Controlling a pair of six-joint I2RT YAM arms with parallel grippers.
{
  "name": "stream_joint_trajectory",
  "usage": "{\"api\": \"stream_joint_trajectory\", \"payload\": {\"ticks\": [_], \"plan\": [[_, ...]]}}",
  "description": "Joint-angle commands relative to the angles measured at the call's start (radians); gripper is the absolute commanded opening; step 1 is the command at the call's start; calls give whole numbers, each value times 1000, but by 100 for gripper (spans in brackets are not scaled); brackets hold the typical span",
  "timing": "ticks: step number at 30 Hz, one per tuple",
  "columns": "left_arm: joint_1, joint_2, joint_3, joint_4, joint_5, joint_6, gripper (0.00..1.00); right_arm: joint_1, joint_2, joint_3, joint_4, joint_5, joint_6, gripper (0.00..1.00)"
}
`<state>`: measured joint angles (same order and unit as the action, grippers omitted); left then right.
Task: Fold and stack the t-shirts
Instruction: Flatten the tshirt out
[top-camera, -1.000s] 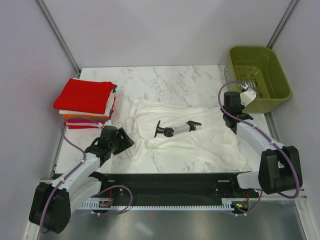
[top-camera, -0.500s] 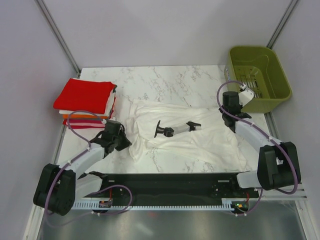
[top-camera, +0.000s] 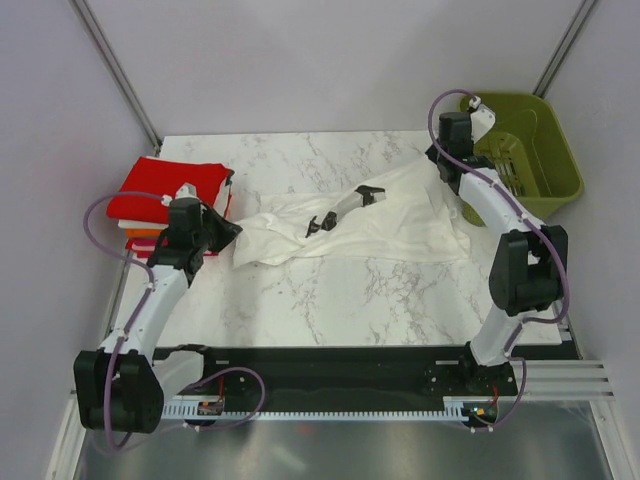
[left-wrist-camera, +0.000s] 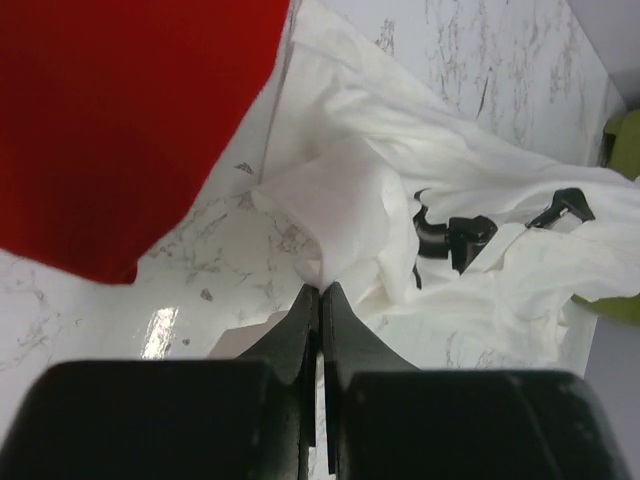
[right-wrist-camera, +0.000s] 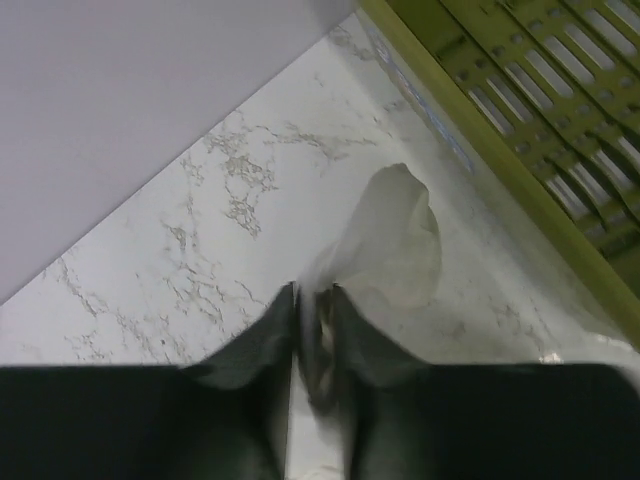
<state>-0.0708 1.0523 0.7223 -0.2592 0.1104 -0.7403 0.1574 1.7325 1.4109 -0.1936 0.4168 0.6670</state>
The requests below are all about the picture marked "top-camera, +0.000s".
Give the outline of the white t shirt robot print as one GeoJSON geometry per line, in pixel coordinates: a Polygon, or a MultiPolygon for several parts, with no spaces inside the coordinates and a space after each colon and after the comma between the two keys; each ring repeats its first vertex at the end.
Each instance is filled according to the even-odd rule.
{"type": "Polygon", "coordinates": [[[436,167],[418,159],[325,194],[266,196],[257,214],[240,220],[233,263],[276,266],[322,256],[446,263],[470,253],[470,239],[452,223],[450,192],[436,167]]]}

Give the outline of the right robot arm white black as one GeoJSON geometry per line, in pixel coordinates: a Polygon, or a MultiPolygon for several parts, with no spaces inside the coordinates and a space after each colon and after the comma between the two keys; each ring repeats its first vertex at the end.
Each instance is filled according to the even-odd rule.
{"type": "Polygon", "coordinates": [[[560,323],[566,307],[552,318],[540,314],[558,301],[569,301],[566,231],[527,211],[491,163],[473,154],[475,141],[494,123],[494,114],[484,107],[472,113],[444,113],[439,116],[439,132],[430,134],[433,144],[427,150],[441,180],[472,206],[498,239],[489,275],[493,305],[469,343],[473,359],[457,371],[460,386],[473,394],[493,383],[492,367],[509,359],[525,325],[560,323]]]}

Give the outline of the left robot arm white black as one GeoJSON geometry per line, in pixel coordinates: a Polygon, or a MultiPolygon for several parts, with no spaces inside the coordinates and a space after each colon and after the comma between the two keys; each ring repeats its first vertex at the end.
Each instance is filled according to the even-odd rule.
{"type": "Polygon", "coordinates": [[[193,284],[206,253],[219,253],[241,233],[193,194],[163,196],[168,225],[150,257],[137,261],[147,275],[125,324],[95,351],[81,351],[73,364],[80,422],[89,430],[153,432],[165,404],[188,385],[208,393],[219,369],[189,350],[177,350],[154,365],[160,336],[193,284]]]}

